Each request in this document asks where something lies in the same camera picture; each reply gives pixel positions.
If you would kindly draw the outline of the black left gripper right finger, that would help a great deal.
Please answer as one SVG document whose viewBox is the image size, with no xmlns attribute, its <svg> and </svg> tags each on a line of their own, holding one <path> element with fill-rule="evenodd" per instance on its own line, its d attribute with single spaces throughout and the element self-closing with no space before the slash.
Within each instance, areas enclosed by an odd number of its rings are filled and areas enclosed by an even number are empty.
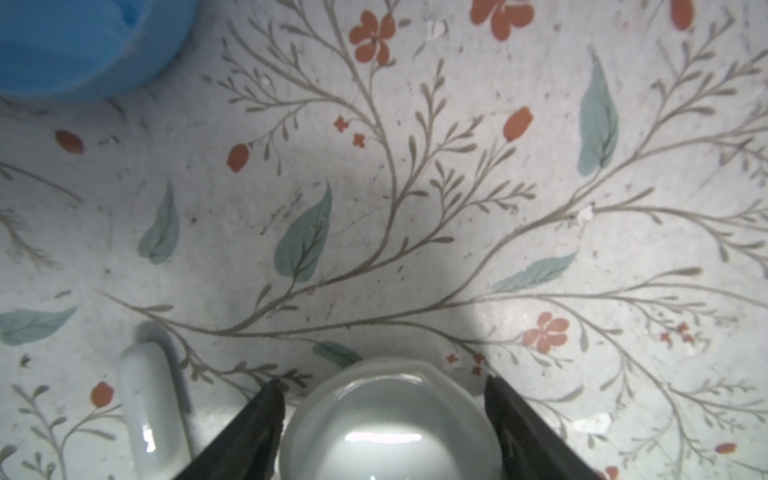
<svg viewBox="0 0 768 480">
<path fill-rule="evenodd" d="M 500 444 L 504 479 L 600 478 L 503 378 L 486 379 L 484 408 Z"/>
</svg>

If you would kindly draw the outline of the white mortar bowl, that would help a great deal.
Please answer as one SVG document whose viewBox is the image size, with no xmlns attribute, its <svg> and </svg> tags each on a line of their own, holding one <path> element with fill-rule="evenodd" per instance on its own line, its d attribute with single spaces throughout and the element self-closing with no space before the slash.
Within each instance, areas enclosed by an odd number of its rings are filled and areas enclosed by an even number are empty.
<svg viewBox="0 0 768 480">
<path fill-rule="evenodd" d="M 501 448 L 476 397 L 431 364 L 355 363 L 291 410 L 282 479 L 499 479 Z"/>
</svg>

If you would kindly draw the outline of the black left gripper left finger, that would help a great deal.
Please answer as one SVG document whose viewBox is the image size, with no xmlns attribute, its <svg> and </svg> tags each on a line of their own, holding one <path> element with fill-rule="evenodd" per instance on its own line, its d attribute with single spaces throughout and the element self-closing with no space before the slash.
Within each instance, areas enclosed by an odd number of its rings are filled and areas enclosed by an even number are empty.
<svg viewBox="0 0 768 480">
<path fill-rule="evenodd" d="M 282 382 L 273 379 L 176 480 L 270 480 L 285 415 Z"/>
</svg>

